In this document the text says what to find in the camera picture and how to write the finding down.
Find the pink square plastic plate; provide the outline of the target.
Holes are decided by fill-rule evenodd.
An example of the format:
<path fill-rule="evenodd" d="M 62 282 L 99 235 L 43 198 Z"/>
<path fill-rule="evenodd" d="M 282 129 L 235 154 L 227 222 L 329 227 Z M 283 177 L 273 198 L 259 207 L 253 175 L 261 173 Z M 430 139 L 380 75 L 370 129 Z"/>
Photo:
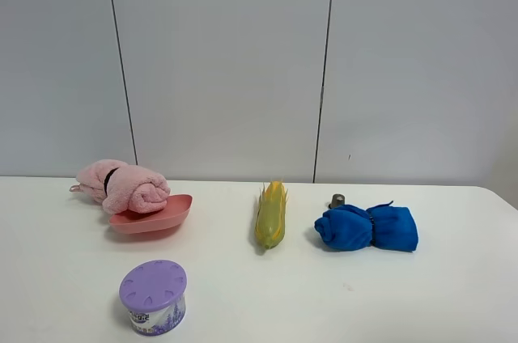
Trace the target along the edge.
<path fill-rule="evenodd" d="M 187 218 L 193 197 L 189 194 L 171 195 L 163 210 L 150 214 L 137 214 L 127 210 L 114 214 L 109 226 L 117 233 L 135 235 L 154 231 L 166 231 L 181 225 Z"/>

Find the purple lidded air freshener can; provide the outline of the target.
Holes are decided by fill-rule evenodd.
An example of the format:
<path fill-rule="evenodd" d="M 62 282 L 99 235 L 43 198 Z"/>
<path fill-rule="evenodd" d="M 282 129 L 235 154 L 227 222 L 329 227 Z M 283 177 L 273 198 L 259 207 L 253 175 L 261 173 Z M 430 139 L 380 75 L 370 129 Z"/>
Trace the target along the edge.
<path fill-rule="evenodd" d="M 130 270 L 119 286 L 133 330 L 143 336 L 165 334 L 184 319 L 187 275 L 176 262 L 151 260 Z"/>

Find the small grey metal thimble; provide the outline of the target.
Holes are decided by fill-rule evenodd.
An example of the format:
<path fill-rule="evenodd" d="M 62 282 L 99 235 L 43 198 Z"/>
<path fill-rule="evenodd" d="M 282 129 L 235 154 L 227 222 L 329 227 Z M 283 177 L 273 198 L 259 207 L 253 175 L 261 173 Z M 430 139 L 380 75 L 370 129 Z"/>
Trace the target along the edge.
<path fill-rule="evenodd" d="M 329 203 L 328 205 L 328 208 L 330 210 L 332 209 L 335 209 L 341 205 L 345 205 L 346 204 L 346 198 L 344 195 L 340 194 L 340 193 L 335 193 L 333 196 L 332 196 L 332 199 L 331 199 L 331 202 Z"/>

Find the pink towel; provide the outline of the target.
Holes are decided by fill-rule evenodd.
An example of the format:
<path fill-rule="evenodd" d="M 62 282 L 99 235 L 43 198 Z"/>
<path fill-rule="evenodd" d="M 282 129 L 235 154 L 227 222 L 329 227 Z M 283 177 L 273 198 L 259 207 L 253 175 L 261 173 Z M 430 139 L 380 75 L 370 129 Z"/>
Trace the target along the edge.
<path fill-rule="evenodd" d="M 110 215 L 127 210 L 151 214 L 163 210 L 170 196 L 164 176 L 115 159 L 103 159 L 85 167 L 76 180 L 70 191 L 88 195 Z"/>

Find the blue rolled towel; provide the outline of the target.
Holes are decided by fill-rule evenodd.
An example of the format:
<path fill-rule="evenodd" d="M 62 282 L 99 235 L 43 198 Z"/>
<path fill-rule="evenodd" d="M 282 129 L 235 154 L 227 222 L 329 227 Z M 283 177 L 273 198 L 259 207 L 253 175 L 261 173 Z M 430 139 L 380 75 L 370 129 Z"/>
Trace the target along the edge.
<path fill-rule="evenodd" d="M 340 205 L 324 212 L 314 228 L 327 247 L 341 252 L 367 247 L 414 252 L 418 246 L 418 228 L 410 210 L 391 202 L 365 210 Z"/>

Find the toy corn cob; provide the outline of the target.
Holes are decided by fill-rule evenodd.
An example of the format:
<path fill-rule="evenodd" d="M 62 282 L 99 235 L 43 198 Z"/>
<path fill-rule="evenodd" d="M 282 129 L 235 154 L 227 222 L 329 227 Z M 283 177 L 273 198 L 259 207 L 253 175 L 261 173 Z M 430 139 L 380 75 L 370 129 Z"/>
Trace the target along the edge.
<path fill-rule="evenodd" d="M 282 181 L 272 181 L 263 186 L 257 204 L 254 235 L 264 250 L 277 247 L 286 230 L 288 194 Z"/>

